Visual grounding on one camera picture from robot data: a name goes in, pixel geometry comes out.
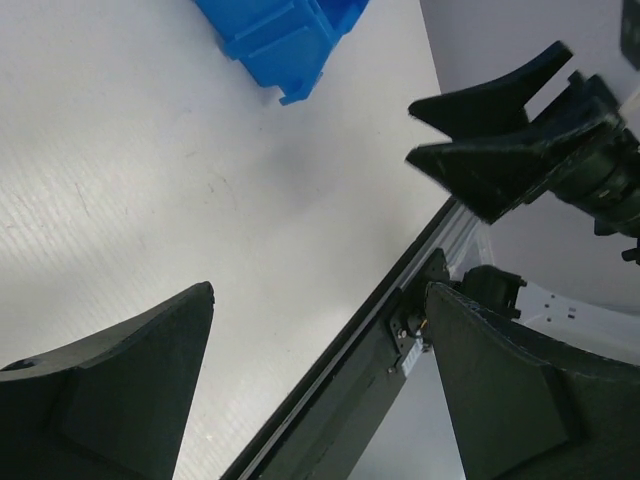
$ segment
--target white table surface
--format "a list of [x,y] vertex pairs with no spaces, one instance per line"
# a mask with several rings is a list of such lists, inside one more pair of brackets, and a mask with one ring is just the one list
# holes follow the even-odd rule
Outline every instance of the white table surface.
[[4,0],[0,364],[191,284],[214,327],[177,479],[220,476],[446,200],[418,0],[372,0],[281,107],[189,0]]

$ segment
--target gray background wall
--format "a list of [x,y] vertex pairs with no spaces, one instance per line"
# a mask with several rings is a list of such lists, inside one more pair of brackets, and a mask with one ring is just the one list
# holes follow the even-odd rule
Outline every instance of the gray background wall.
[[[422,0],[443,91],[496,78],[563,40],[575,60],[532,102],[539,111],[580,69],[626,98],[640,78],[619,51],[622,0]],[[632,127],[640,134],[640,119]],[[585,301],[640,309],[640,267],[620,252],[633,240],[597,238],[592,220],[547,195],[491,229],[498,265]]]

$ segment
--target white wall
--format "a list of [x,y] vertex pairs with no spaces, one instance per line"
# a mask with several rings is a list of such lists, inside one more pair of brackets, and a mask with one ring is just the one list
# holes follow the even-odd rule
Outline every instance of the white wall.
[[[622,0],[422,0],[443,91],[507,73],[555,40],[576,54],[564,73],[534,99],[539,110],[580,69],[603,75],[624,99],[640,82],[619,51]],[[632,128],[640,134],[640,118]],[[591,218],[547,195],[521,207],[492,229],[498,265],[584,301],[640,308],[640,267],[620,252],[634,241],[598,238]]]

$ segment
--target blue container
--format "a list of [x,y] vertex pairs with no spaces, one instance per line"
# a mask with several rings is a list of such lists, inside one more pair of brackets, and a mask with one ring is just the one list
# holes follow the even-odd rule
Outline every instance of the blue container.
[[278,86],[282,105],[306,99],[343,35],[369,0],[195,0],[262,87]]

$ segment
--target black plastic part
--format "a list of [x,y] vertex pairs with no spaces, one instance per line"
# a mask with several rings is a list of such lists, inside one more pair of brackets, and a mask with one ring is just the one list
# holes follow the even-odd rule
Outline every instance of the black plastic part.
[[209,337],[213,290],[0,371],[8,480],[169,480]]
[[636,265],[640,265],[640,240],[638,240],[636,248],[622,252],[622,259],[625,262],[635,262]]
[[469,270],[457,290],[465,297],[508,319],[520,318],[516,309],[520,288],[526,287],[522,277],[492,265]]
[[633,68],[640,70],[640,4],[637,0],[624,0],[620,48]]
[[517,132],[529,124],[525,104],[572,56],[556,42],[513,73],[479,87],[418,100],[409,113],[453,140]]
[[570,56],[555,43],[503,78],[414,103],[414,116],[454,141],[420,146],[407,160],[485,222],[551,191],[591,215],[597,235],[640,238],[639,143],[604,81],[575,72],[537,118],[523,113]]
[[222,480],[348,477],[405,383],[389,319],[416,299],[393,285],[459,207],[438,212]]
[[447,286],[427,296],[468,480],[638,478],[640,368],[510,322]]

